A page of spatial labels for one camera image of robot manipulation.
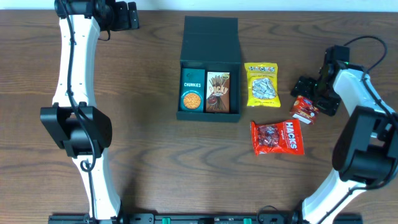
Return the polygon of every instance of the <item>red snack bag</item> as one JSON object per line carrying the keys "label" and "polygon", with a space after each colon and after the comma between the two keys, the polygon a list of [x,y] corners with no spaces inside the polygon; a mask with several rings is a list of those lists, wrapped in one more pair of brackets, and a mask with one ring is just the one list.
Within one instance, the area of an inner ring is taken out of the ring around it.
{"label": "red snack bag", "polygon": [[300,121],[290,119],[277,124],[250,123],[251,140],[256,156],[266,153],[304,155]]}
{"label": "red snack bag", "polygon": [[313,124],[317,119],[319,109],[312,105],[312,101],[304,96],[298,96],[290,114],[306,124]]}

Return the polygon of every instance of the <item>box lid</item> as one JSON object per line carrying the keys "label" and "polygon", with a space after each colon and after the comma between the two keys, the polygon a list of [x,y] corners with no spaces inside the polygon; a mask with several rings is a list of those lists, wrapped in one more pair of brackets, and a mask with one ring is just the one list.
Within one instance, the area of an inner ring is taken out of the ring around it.
{"label": "box lid", "polygon": [[180,59],[241,63],[238,18],[185,16]]}

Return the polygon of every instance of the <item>black container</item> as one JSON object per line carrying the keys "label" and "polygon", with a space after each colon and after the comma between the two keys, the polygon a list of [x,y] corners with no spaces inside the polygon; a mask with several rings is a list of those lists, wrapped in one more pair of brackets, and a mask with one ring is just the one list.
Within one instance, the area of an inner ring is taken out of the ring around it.
{"label": "black container", "polygon": [[207,72],[229,72],[229,113],[192,113],[178,109],[177,119],[239,121],[241,117],[241,49],[238,18],[185,16],[180,64],[181,71],[183,68],[206,70],[206,78]]}

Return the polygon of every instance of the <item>yellow snack bag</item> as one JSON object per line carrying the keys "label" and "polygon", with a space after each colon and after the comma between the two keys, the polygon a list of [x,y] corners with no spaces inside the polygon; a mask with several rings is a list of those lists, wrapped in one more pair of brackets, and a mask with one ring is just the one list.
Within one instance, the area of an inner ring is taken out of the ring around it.
{"label": "yellow snack bag", "polygon": [[280,107],[276,63],[245,63],[248,76],[248,106]]}

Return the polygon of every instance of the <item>wooden table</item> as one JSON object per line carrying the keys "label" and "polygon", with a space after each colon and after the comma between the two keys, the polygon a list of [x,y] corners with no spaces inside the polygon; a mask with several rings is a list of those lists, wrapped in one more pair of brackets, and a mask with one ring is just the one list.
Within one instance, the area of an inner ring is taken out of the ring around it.
{"label": "wooden table", "polygon": [[[180,51],[185,15],[239,18],[243,62],[276,62],[280,108],[245,107],[239,123],[177,121]],[[111,118],[109,159],[128,212],[254,213],[263,205],[291,210],[331,170],[331,153],[348,120],[321,114],[302,125],[305,156],[256,157],[249,122],[291,118],[289,95],[298,77],[318,77],[324,50],[376,34],[389,53],[372,83],[398,110],[398,14],[350,12],[140,11],[141,28],[98,42],[95,93]],[[45,223],[53,213],[86,213],[80,175],[42,126],[60,68],[60,29],[54,11],[0,11],[0,223]],[[374,41],[352,44],[352,62],[370,66],[382,53]],[[344,210],[365,223],[398,222],[398,181],[359,196]]]}

